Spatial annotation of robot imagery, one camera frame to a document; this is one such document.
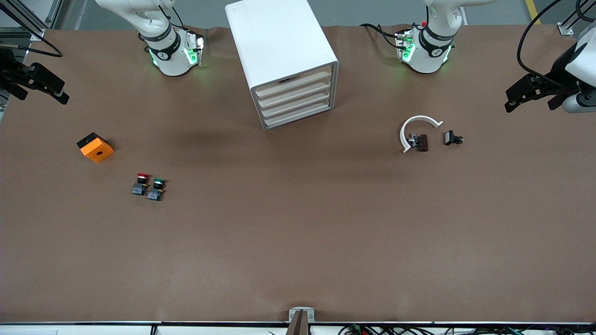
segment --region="white box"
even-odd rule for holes
[[[264,129],[333,108],[339,64],[307,0],[242,0],[225,12]]]

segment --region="orange box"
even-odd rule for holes
[[[94,132],[77,142],[76,145],[85,157],[91,159],[95,163],[101,162],[114,153],[114,149],[112,149],[108,142]]]

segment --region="tabletop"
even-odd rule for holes
[[[422,75],[363,27],[325,27],[336,107],[261,128],[228,29],[155,68],[134,31],[49,31],[66,106],[0,123],[0,321],[593,321],[596,114],[504,110],[522,26],[464,26]],[[525,62],[571,44],[536,26]],[[430,150],[402,153],[417,122]],[[442,144],[453,130],[460,146]],[[95,132],[101,163],[76,143]],[[131,194],[138,172],[164,199]]]

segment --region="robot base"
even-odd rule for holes
[[[431,57],[429,53],[420,46],[418,36],[422,33],[422,30],[413,28],[407,30],[403,35],[395,37],[396,45],[404,46],[406,50],[398,51],[398,59],[400,62],[406,63],[416,72],[420,73],[433,73],[437,71],[444,62],[447,61],[451,46],[443,52],[443,55],[439,57]]]
[[[181,43],[169,60],[162,60],[155,56],[151,51],[153,64],[157,66],[164,75],[180,76],[188,72],[193,66],[201,65],[201,56],[203,55],[203,37],[197,38],[193,32],[187,32],[183,29],[176,29],[180,35]]]

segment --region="yellow floor line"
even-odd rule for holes
[[[526,0],[526,6],[528,12],[530,12],[530,17],[533,20],[538,15],[538,12],[536,11],[536,5],[534,4],[534,0]],[[536,20],[536,24],[540,24],[540,19]]]

